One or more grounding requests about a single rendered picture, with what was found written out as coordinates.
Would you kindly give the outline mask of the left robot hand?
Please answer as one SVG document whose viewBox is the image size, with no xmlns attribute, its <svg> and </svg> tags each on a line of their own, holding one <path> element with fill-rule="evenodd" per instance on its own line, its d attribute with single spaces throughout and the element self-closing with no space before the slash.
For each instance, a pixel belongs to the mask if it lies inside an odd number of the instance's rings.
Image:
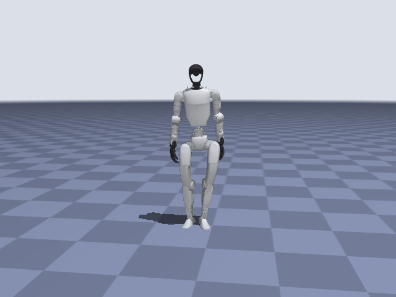
<svg viewBox="0 0 396 297">
<path fill-rule="evenodd" d="M 223 146 L 223 144 L 224 144 L 224 138 L 221 137 L 221 138 L 220 138 L 220 142 L 218 142 L 218 143 L 219 143 L 219 145 L 220 145 L 220 158 L 219 158 L 219 160 L 221 160 L 221 159 L 223 158 L 223 156 L 224 156 L 224 146 Z"/>
</svg>

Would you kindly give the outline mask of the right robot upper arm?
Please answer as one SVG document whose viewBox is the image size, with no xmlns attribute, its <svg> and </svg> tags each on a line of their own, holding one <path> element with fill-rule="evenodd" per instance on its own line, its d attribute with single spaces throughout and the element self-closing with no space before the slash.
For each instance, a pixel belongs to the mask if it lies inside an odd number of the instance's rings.
<svg viewBox="0 0 396 297">
<path fill-rule="evenodd" d="M 181 101 L 184 99 L 184 91 L 177 92 L 174 95 L 174 105 L 173 105 L 173 118 L 172 118 L 172 123 L 173 124 L 180 124 L 182 121 L 182 117 L 180 117 L 181 114 L 181 107 L 182 103 Z"/>
</svg>

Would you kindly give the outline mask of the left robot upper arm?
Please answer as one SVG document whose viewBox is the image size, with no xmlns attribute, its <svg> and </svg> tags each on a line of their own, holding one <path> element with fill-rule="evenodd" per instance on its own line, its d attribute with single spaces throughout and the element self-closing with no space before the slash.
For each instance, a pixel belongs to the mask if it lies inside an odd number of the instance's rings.
<svg viewBox="0 0 396 297">
<path fill-rule="evenodd" d="M 211 90 L 209 89 L 210 97 L 213 99 L 212 106 L 213 106 L 213 120 L 215 122 L 223 121 L 224 117 L 223 114 L 220 112 L 221 110 L 221 100 L 220 100 L 220 93 L 218 90 Z"/>
</svg>

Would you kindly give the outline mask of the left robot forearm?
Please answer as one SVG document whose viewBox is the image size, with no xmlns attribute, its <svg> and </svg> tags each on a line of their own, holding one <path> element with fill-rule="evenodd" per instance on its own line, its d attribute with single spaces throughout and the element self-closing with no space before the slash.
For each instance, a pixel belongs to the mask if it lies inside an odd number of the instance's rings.
<svg viewBox="0 0 396 297">
<path fill-rule="evenodd" d="M 216 136 L 217 136 L 216 140 L 217 140 L 217 142 L 220 142 L 220 138 L 221 137 L 224 138 L 224 136 L 223 136 L 223 121 L 216 122 L 215 128 L 216 128 Z"/>
</svg>

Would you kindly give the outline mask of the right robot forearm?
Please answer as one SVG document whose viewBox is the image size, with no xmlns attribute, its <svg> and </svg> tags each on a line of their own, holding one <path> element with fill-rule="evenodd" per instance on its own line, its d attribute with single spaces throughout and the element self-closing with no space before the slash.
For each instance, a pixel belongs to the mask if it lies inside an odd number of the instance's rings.
<svg viewBox="0 0 396 297">
<path fill-rule="evenodd" d="M 173 118 L 173 117 L 172 117 Z M 173 124 L 172 123 L 172 119 L 171 119 L 171 139 L 170 139 L 170 144 L 172 145 L 172 142 L 175 140 L 176 144 L 178 143 L 177 139 L 178 139 L 178 129 L 179 129 L 179 125 L 177 124 Z"/>
</svg>

